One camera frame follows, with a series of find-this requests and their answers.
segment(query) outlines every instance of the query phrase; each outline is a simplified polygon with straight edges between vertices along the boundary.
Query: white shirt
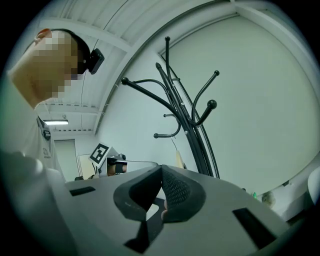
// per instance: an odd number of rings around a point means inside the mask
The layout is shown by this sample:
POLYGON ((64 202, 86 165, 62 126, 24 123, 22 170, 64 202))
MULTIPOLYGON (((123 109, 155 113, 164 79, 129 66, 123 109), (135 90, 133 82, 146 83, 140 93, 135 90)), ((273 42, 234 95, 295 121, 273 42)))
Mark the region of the white shirt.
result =
POLYGON ((64 177, 55 143, 52 137, 45 139, 37 118, 34 109, 4 75, 0 81, 0 150, 22 152, 39 159, 45 167, 59 171, 64 177))

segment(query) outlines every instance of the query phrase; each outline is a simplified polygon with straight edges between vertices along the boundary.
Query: gray plastic surface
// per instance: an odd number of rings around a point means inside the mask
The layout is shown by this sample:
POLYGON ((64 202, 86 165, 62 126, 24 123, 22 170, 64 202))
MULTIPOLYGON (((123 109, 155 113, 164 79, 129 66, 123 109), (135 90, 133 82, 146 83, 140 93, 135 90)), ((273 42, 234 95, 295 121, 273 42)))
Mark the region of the gray plastic surface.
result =
POLYGON ((289 228, 279 216, 241 188, 221 179, 170 167, 199 182, 206 192, 206 202, 187 222, 165 223, 146 255, 241 256, 255 253, 256 245, 232 213, 240 208, 248 208, 276 237, 289 228))
MULTIPOLYGON (((153 167, 64 183, 58 171, 44 169, 38 160, 20 153, 2 154, 1 163, 2 178, 16 214, 53 254, 138 255, 123 244, 136 237, 140 222, 122 215, 114 203, 113 193, 122 183, 153 167), (95 191, 77 196, 70 193, 70 190, 88 186, 95 191)), ((165 223, 145 255, 238 256, 256 253, 256 245, 233 214, 233 210, 240 208, 248 208, 276 237, 288 230, 280 217, 241 188, 220 179, 171 168, 200 183, 206 192, 206 200, 188 221, 165 223)), ((275 250, 278 243, 277 239, 258 254, 275 250)))

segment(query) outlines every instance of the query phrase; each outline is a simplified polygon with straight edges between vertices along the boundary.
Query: white ceiling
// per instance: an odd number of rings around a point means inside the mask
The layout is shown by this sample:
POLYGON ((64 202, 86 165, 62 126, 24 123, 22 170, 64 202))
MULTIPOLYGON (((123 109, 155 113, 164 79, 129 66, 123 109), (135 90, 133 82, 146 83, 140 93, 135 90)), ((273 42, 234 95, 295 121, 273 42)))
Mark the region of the white ceiling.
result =
POLYGON ((52 126, 59 134, 94 134, 108 96, 137 50, 167 22, 208 0, 56 0, 30 23, 15 47, 18 60, 34 36, 44 28, 75 32, 90 50, 99 48, 104 62, 95 75, 81 80, 36 108, 43 120, 62 119, 69 125, 52 126))

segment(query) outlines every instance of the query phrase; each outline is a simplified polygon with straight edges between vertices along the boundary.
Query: white wall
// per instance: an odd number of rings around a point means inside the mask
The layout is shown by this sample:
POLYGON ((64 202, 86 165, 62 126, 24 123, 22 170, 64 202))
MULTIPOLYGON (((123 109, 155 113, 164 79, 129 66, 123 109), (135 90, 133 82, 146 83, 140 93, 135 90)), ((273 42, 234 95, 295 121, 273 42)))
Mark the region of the white wall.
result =
POLYGON ((78 156, 91 154, 96 146, 99 144, 99 140, 93 135, 62 135, 54 134, 53 139, 55 141, 74 140, 76 161, 79 169, 78 156))
POLYGON ((75 141, 58 140, 55 142, 55 150, 65 181, 74 181, 79 176, 75 141))
MULTIPOLYGON (((131 81, 141 79, 161 81, 156 62, 165 68, 159 55, 146 48, 133 61, 124 77, 128 77, 131 81)), ((148 82, 141 86, 167 100, 159 85, 148 82)), ((155 100, 129 86, 120 84, 106 109, 98 130, 98 139, 113 146, 119 153, 125 154, 127 160, 153 161, 176 166, 176 149, 171 139, 153 137, 154 133, 172 134, 177 130, 175 118, 163 117, 164 114, 169 113, 169 110, 155 100)), ((188 169, 197 172, 183 129, 173 140, 188 169)))
POLYGON ((243 17, 209 25, 170 49, 170 65, 201 114, 220 178, 258 195, 299 173, 320 150, 320 107, 295 57, 243 17))

